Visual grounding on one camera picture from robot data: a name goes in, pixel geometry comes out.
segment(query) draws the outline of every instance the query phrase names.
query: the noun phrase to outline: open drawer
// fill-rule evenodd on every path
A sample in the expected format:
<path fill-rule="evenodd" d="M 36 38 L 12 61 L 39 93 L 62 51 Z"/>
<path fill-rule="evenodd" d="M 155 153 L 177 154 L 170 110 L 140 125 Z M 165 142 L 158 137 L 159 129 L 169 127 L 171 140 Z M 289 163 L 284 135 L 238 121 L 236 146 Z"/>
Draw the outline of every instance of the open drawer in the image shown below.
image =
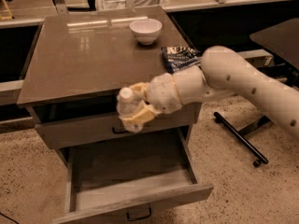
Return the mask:
<path fill-rule="evenodd" d="M 54 224 L 139 220 L 208 198 L 179 129 L 71 147 L 66 214 Z"/>
<path fill-rule="evenodd" d="M 199 104 L 190 104 L 173 114 L 161 115 L 145 124 L 142 133 L 194 124 L 198 119 L 199 109 Z M 46 145 L 53 149 L 89 144 L 133 134 L 124 130 L 116 112 L 40 123 L 36 125 L 36 131 Z"/>

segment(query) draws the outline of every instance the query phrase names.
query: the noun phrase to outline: white bowl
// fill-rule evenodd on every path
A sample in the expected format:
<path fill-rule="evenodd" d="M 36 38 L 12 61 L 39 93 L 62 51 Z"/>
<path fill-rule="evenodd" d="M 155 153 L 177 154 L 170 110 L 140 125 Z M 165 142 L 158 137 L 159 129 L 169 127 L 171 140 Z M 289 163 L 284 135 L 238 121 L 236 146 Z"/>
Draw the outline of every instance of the white bowl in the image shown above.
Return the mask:
<path fill-rule="evenodd" d="M 140 19 L 132 21 L 130 29 L 138 42 L 149 45 L 158 38 L 162 24 L 155 19 Z"/>

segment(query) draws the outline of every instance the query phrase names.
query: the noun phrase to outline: chair wheel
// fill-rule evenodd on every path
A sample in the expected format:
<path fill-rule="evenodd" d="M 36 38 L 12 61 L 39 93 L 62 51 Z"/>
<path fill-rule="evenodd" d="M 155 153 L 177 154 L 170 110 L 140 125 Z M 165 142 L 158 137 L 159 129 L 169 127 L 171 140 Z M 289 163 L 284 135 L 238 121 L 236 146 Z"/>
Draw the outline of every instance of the chair wheel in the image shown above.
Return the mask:
<path fill-rule="evenodd" d="M 256 168 L 259 167 L 261 164 L 262 164 L 262 162 L 260 160 L 256 160 L 253 162 L 253 166 Z"/>

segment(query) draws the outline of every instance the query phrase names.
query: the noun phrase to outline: drawer handle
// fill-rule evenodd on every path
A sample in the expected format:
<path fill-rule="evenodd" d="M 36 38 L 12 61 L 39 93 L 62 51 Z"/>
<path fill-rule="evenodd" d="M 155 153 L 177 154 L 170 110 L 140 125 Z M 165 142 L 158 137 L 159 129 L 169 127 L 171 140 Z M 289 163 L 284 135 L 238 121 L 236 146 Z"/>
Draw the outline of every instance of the drawer handle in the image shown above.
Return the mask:
<path fill-rule="evenodd" d="M 130 218 L 129 213 L 127 213 L 127 219 L 128 219 L 128 221 L 143 220 L 143 219 L 149 218 L 150 216 L 151 216 L 151 209 L 150 209 L 150 207 L 149 207 L 149 214 L 146 215 L 146 216 L 143 216 L 143 217 Z"/>
<path fill-rule="evenodd" d="M 112 127 L 112 132 L 113 132 L 114 134 L 129 133 L 129 132 L 126 131 L 126 130 L 117 130 L 117 129 L 115 129 L 114 127 Z"/>

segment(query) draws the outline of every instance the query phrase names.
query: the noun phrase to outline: black cable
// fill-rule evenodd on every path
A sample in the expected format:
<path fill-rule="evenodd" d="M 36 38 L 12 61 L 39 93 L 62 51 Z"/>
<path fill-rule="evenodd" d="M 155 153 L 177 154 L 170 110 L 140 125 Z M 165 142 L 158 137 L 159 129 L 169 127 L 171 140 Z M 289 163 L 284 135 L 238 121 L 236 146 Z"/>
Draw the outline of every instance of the black cable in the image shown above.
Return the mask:
<path fill-rule="evenodd" d="M 13 222 L 16 223 L 16 224 L 19 224 L 19 222 L 17 222 L 17 221 L 15 221 L 14 219 L 12 219 L 12 218 L 10 218 L 10 217 L 4 215 L 3 213 L 0 213 L 0 215 L 3 216 L 3 217 L 5 217 L 5 218 L 7 218 L 8 220 L 13 221 Z"/>

